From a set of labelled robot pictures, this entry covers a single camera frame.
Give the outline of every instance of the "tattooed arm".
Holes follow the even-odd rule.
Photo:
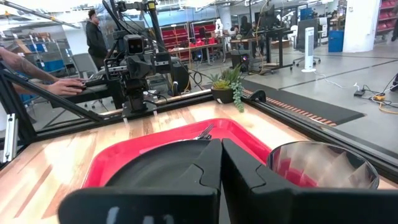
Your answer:
[[[20,71],[26,75],[30,75],[43,81],[59,81],[59,78],[37,68],[35,65],[26,60],[26,58],[21,57],[18,54],[14,54],[6,50],[4,47],[0,47],[0,56],[14,70]]]

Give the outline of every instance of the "succulent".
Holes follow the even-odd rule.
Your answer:
[[[234,104],[240,113],[244,111],[241,97],[243,96],[243,87],[240,82],[241,78],[241,66],[237,66],[234,69],[226,69],[223,71],[221,76],[210,75],[209,79],[213,83],[214,90],[229,90],[233,89]]]
[[[236,83],[241,78],[241,66],[234,69],[226,69],[221,74],[221,79],[228,80],[230,83]]]
[[[218,80],[213,82],[213,89],[215,90],[229,90],[231,88],[230,82],[226,80]]]
[[[243,96],[243,86],[241,82],[234,82],[231,84],[231,88],[234,91],[234,104],[240,113],[243,113],[243,103],[241,101],[241,97]]]

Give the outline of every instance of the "black jacket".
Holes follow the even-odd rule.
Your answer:
[[[105,58],[108,50],[106,50],[105,41],[98,26],[92,22],[86,24],[86,36],[88,53],[91,56]]]

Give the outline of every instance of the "stainless steel bowl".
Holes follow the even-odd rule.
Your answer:
[[[377,189],[379,174],[365,158],[339,146],[300,141],[274,149],[267,166],[301,187]]]

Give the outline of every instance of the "tower fan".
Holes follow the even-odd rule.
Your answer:
[[[305,29],[305,66],[302,72],[315,72],[313,67],[313,41],[314,28],[309,27]]]

